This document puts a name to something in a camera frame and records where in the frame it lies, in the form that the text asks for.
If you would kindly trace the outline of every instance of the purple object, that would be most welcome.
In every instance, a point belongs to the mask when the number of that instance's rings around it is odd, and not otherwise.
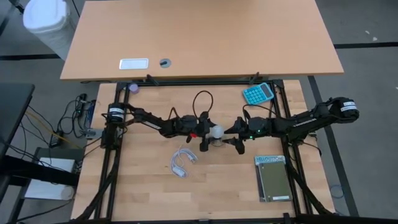
[[[138,85],[135,83],[130,84],[129,90],[132,94],[137,94],[139,92]]]

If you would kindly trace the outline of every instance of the black robotic arm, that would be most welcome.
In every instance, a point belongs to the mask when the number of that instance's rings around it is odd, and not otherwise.
[[[225,134],[238,134],[238,138],[225,139],[223,142],[235,146],[239,154],[244,154],[243,141],[255,140],[264,136],[281,138],[286,136],[288,142],[300,144],[309,133],[333,123],[352,123],[359,118],[355,102],[349,98],[330,98],[317,104],[314,109],[293,115],[291,118],[251,118],[243,109],[248,122],[238,117],[234,126]]]
[[[126,114],[131,114],[133,119],[124,121]],[[101,147],[103,148],[119,147],[121,144],[119,136],[123,130],[133,123],[141,123],[158,130],[165,138],[186,136],[188,143],[192,138],[201,137],[200,150],[205,152],[208,150],[209,144],[206,134],[210,133],[210,128],[216,125],[210,121],[207,111],[202,112],[198,118],[194,115],[182,117],[177,115],[174,118],[163,120],[142,108],[135,108],[128,103],[111,103],[108,107],[108,113],[103,114],[103,116],[106,118],[106,127],[101,138]]]

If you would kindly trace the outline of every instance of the wooden table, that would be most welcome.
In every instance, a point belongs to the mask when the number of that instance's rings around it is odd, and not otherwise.
[[[120,70],[123,58],[148,58]],[[169,68],[160,60],[171,60]],[[315,0],[86,1],[63,80],[332,75],[343,69]]]
[[[290,112],[297,114],[307,109],[299,81],[284,81]],[[192,100],[200,90],[214,96],[210,118],[229,128],[237,116],[242,116],[245,104],[241,91],[245,85],[223,86],[157,86],[142,87],[137,95],[130,95],[130,104],[144,108],[156,116],[166,118],[171,107],[179,115],[193,114]],[[93,118],[94,128],[104,128],[100,115],[114,100],[116,84],[102,84]],[[200,95],[196,111],[207,110],[210,97]],[[267,116],[260,108],[249,110],[252,116]],[[238,155],[234,146],[210,146],[208,152],[199,151],[199,139],[185,144],[185,137],[162,137],[143,124],[132,124],[124,135],[119,166],[118,184],[113,212],[114,221],[128,220],[189,220],[224,218],[274,218],[289,212],[294,216],[291,202],[260,203],[253,158],[256,155],[281,155],[279,138],[259,138],[246,141],[246,153]],[[305,142],[315,144],[313,138]],[[170,173],[170,159],[179,145],[189,147],[198,161],[186,161],[187,179]],[[93,144],[86,150],[96,147]],[[308,186],[324,206],[333,211],[328,183],[318,151],[311,146],[299,146]],[[75,218],[93,199],[99,184],[104,149],[89,154],[83,163],[76,192],[72,217]]]

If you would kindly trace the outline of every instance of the white cable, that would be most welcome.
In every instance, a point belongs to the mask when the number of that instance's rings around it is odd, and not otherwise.
[[[186,154],[188,159],[192,163],[196,162],[198,160],[198,158],[191,150],[189,150],[188,148],[182,149],[181,146],[178,148],[177,152],[174,153],[174,155],[170,161],[170,171],[177,177],[187,178],[188,172],[183,168],[184,161],[181,158],[181,154]],[[182,164],[180,166],[177,164],[177,158],[179,158],[181,160]]]

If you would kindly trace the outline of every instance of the gray floor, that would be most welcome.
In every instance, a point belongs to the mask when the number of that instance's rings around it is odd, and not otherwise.
[[[75,0],[81,11],[84,0]],[[395,0],[318,0],[318,7],[331,39],[335,44],[398,41],[398,1]],[[72,17],[78,21],[73,5]],[[0,21],[10,5],[0,2]],[[22,16],[15,11],[0,36],[0,55],[51,54],[52,51],[30,35],[22,26]],[[346,173],[361,216],[398,218],[398,48],[338,50],[345,75],[317,77],[323,99],[331,96],[347,96],[355,99],[361,111],[357,122],[333,125]],[[36,85],[31,105],[55,124],[66,103],[80,93],[94,99],[97,83],[82,85],[59,80],[63,61],[26,60],[0,61],[0,82],[26,82]],[[300,79],[308,107],[315,101],[307,78]],[[33,130],[24,119],[26,128]],[[323,151],[323,164],[330,185],[339,184],[331,159],[325,133],[319,131],[319,146]],[[45,145],[27,134],[28,151],[34,152]],[[13,142],[23,147],[23,133],[18,130]],[[14,203],[17,187],[10,187],[0,206],[0,223],[5,223]],[[21,217],[51,209],[64,202],[29,200]],[[348,214],[343,199],[336,199],[335,206],[342,214]],[[55,223],[67,221],[72,206],[27,220],[26,223]]]

